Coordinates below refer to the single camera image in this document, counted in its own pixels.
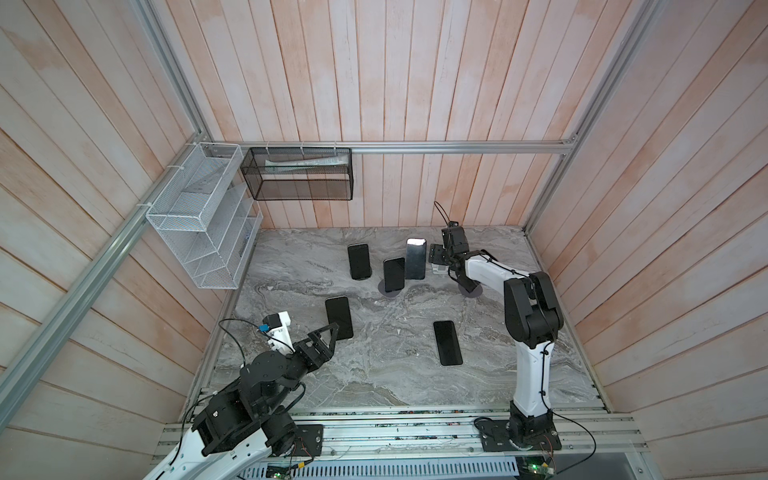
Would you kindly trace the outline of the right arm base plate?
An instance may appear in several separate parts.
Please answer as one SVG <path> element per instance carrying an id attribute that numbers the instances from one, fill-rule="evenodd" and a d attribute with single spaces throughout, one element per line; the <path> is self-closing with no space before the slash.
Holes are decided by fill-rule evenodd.
<path id="1" fill-rule="evenodd" d="M 556 430 L 545 431 L 514 440 L 507 429 L 508 422 L 494 420 L 489 417 L 478 417 L 473 420 L 473 426 L 479 434 L 484 452 L 559 451 L 562 443 Z"/>

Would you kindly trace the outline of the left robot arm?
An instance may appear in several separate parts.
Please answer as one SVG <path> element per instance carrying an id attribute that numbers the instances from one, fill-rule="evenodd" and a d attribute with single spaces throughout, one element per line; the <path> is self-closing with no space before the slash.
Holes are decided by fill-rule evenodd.
<path id="1" fill-rule="evenodd" d="M 331 323 L 293 344 L 287 354 L 268 351 L 243 366 L 194 416 L 179 443 L 148 479 L 234 479 L 269 457 L 294 460 L 307 451 L 283 404 L 303 378 L 333 358 L 339 327 Z"/>

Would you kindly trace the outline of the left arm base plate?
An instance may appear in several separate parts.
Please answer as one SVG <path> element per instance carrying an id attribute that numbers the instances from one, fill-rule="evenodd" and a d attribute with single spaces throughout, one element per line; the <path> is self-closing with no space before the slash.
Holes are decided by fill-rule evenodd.
<path id="1" fill-rule="evenodd" d="M 298 424 L 289 438 L 287 455 L 308 458 L 322 455 L 324 426 L 320 423 Z"/>

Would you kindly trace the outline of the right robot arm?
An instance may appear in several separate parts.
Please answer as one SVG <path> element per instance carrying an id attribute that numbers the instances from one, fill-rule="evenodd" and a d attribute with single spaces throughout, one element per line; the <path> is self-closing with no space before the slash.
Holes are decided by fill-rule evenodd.
<path id="1" fill-rule="evenodd" d="M 518 449 L 561 448 L 549 401 L 551 356 L 564 318 L 548 274 L 515 270 L 486 250 L 472 250 L 456 221 L 442 229 L 442 244 L 430 261 L 471 293 L 483 286 L 503 295 L 504 324 L 517 348 L 517 380 L 507 423 L 509 442 Z"/>

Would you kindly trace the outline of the white phone stand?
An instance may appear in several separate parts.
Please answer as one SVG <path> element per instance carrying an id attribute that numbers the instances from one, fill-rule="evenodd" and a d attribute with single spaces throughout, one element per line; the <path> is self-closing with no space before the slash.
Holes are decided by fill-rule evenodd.
<path id="1" fill-rule="evenodd" d="M 445 262 L 431 263 L 431 271 L 434 275 L 447 275 L 449 273 L 449 265 Z"/>

